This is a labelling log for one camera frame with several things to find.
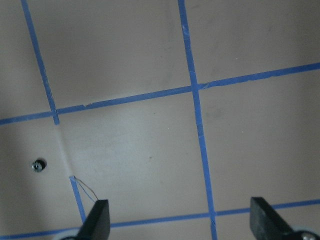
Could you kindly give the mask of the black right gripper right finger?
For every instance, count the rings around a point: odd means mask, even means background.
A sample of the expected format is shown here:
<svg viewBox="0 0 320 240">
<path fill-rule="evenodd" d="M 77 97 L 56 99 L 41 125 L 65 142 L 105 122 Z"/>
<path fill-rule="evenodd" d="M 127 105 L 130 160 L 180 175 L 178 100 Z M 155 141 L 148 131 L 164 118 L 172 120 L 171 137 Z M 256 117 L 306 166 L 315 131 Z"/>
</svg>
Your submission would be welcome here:
<svg viewBox="0 0 320 240">
<path fill-rule="evenodd" d="M 263 197 L 250 199 L 249 227 L 256 240 L 285 240 L 294 233 Z"/>
</svg>

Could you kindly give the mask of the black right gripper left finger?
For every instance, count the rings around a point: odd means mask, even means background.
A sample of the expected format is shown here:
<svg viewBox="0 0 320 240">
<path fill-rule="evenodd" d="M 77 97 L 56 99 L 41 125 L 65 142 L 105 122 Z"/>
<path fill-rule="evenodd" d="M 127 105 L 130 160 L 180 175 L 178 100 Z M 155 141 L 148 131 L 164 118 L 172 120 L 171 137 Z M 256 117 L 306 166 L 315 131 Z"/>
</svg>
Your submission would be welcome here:
<svg viewBox="0 0 320 240">
<path fill-rule="evenodd" d="M 107 240 L 111 232 L 109 201 L 97 200 L 81 226 L 76 240 Z"/>
</svg>

